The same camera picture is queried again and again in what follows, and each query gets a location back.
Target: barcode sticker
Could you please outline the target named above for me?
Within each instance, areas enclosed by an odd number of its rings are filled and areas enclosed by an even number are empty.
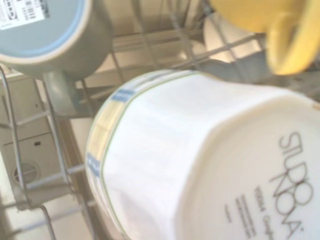
[[[0,0],[0,30],[32,24],[48,17],[46,0]]]

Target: yellow mug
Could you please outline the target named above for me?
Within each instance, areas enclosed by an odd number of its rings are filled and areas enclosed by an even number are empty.
[[[210,0],[226,20],[266,33],[267,60],[277,75],[305,70],[320,46],[320,0]]]

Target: white mug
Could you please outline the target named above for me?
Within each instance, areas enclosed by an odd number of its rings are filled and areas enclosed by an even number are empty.
[[[86,172],[126,239],[317,240],[319,122],[287,89],[151,72],[100,109]]]

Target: mug handle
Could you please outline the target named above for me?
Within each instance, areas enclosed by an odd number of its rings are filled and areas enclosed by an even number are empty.
[[[267,60],[277,75],[296,74],[305,70],[318,53],[320,0],[306,0],[304,5],[302,14],[280,14],[267,32]]]
[[[80,105],[81,96],[76,89],[76,80],[65,72],[57,70],[43,74],[48,97],[54,111],[60,116],[75,116],[88,112]]]

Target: yellow cup handle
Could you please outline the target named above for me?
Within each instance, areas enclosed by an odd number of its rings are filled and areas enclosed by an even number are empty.
[[[307,0],[302,14],[286,12],[274,20],[267,32],[267,60],[275,74],[296,74],[312,63],[320,45],[319,23],[320,0]]]

